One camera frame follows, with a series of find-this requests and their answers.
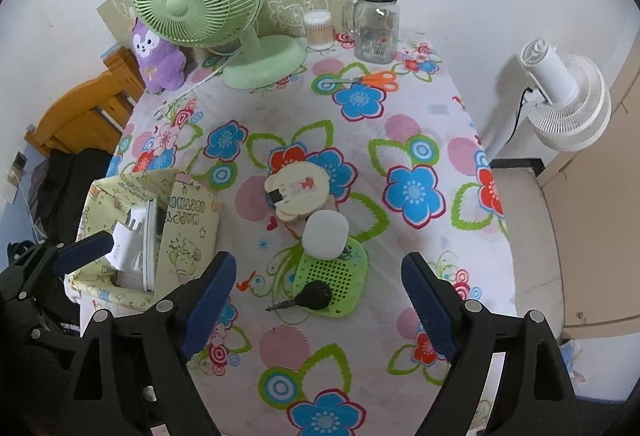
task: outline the purple plush toy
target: purple plush toy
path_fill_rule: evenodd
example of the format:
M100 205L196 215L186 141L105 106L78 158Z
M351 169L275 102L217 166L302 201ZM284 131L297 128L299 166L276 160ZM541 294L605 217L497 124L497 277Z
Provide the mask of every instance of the purple plush toy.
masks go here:
M133 51L149 93L175 91L184 84L187 58L175 44L160 38L142 21L133 27Z

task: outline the floral tablecloth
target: floral tablecloth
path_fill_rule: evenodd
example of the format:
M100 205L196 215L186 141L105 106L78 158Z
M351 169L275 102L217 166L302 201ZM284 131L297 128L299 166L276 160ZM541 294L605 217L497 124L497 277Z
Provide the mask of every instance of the floral tablecloth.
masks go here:
M111 175L187 169L223 203L217 249L236 257L238 282L190 369L231 436L415 433L448 364L402 287L408 252L420 251L461 297L515 314L502 206L440 58L418 34L389 66L357 61L350 39L337 39L260 90L213 77L159 120L174 95L145 94L111 163ZM398 91L332 82L382 69L398 75ZM207 73L203 65L190 76ZM276 218L264 181L303 160L327 171L327 207L347 217L369 254L360 303L340 319L264 311L290 297L303 227ZM473 426L486 420L497 384L492 371Z

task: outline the black cable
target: black cable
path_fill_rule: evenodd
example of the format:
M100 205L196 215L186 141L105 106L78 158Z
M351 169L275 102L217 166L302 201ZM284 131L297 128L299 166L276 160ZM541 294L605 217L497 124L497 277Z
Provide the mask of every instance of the black cable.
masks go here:
M522 92L522 96L520 97L520 106L518 107L518 113L516 114L516 123L513 126L513 132L511 133L511 136L509 137L507 142L505 142L504 145L507 145L511 141L511 139L513 138L513 135L516 134L516 129L518 129L518 123L520 121L520 113L522 112L522 104L524 102L524 95L526 95L527 93L533 93L533 90L531 88L527 88Z

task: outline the green plastic mat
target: green plastic mat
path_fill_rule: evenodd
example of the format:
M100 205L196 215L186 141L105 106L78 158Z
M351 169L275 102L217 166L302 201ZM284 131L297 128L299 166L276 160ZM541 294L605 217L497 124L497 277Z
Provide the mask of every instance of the green plastic mat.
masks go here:
M338 259L314 259L303 253L293 281L293 295L297 295L306 283L321 280L329 285L333 298L327 308L307 311L325 317L344 317L360 300L368 266L369 257L364 247L353 238L347 239L347 251Z

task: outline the wooden bed frame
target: wooden bed frame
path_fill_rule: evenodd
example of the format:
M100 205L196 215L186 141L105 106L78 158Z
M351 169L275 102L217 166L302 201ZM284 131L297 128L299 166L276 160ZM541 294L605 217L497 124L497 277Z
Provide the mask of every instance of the wooden bed frame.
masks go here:
M95 147L113 153L133 106L145 90L131 51L119 48L104 59L108 70L69 90L45 112L24 139L44 156L51 149L78 153Z

